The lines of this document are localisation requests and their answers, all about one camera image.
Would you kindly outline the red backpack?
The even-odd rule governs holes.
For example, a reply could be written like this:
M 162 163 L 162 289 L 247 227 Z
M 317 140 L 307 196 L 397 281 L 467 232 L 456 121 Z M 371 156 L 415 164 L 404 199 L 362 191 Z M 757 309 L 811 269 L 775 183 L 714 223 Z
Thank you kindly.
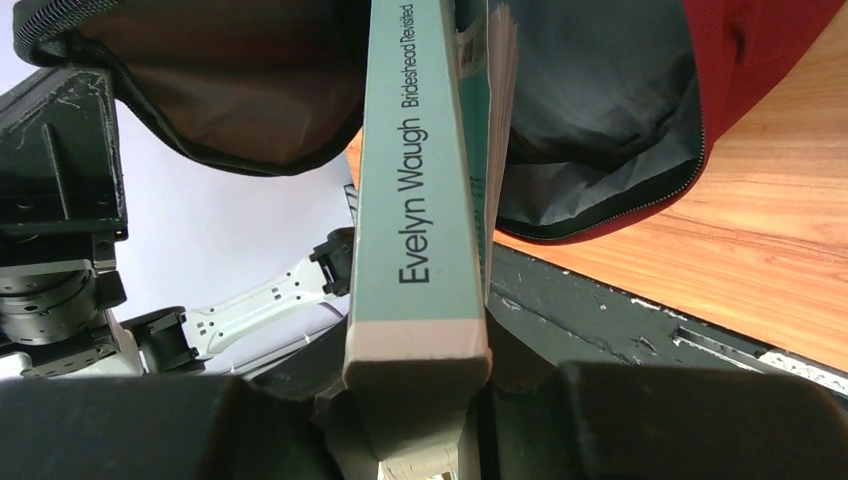
M 517 78 L 497 227 L 571 243 L 652 215 L 790 72 L 842 1 L 511 1 Z M 107 70 L 179 154 L 295 176 L 364 130 L 370 44 L 423 90 L 425 1 L 16 1 L 17 56 Z

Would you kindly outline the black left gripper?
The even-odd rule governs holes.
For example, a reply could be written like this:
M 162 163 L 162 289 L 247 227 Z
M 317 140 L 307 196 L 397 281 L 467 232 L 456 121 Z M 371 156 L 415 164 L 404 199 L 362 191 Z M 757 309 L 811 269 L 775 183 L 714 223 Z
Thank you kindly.
M 113 314 L 127 236 L 109 74 L 35 71 L 1 97 L 1 357 L 20 376 L 142 374 Z

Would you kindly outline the yellow cover book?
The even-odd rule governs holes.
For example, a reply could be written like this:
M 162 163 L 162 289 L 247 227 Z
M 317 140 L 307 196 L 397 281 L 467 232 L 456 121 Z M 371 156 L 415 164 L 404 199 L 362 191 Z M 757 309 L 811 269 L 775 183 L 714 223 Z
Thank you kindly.
M 349 383 L 490 375 L 484 296 L 516 33 L 503 1 L 372 5 Z

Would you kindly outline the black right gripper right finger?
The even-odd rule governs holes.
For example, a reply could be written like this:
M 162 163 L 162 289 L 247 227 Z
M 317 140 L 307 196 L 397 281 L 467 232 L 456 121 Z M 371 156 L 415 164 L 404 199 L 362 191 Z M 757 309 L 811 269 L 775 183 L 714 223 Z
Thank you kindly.
M 554 364 L 487 322 L 475 422 L 485 479 L 843 479 L 847 414 L 801 378 Z

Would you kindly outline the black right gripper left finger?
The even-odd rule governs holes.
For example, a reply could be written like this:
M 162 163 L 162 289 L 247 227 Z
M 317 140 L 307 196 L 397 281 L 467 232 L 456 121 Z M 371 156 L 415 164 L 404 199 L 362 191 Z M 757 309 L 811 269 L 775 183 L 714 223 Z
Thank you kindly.
M 371 460 L 231 376 L 1 384 L 5 479 L 367 479 Z

